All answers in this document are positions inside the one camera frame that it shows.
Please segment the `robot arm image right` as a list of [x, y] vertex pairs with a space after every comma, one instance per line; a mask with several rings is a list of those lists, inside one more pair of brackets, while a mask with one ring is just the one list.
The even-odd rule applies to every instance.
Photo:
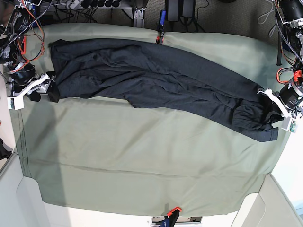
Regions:
[[264, 121], [284, 121], [284, 129], [293, 132], [297, 125], [296, 118], [303, 114], [303, 2], [270, 2], [279, 39], [276, 64], [281, 66], [281, 58], [284, 57], [290, 66], [280, 68], [276, 73], [276, 81], [283, 85], [280, 91], [262, 88], [258, 93], [268, 97], [269, 106]]

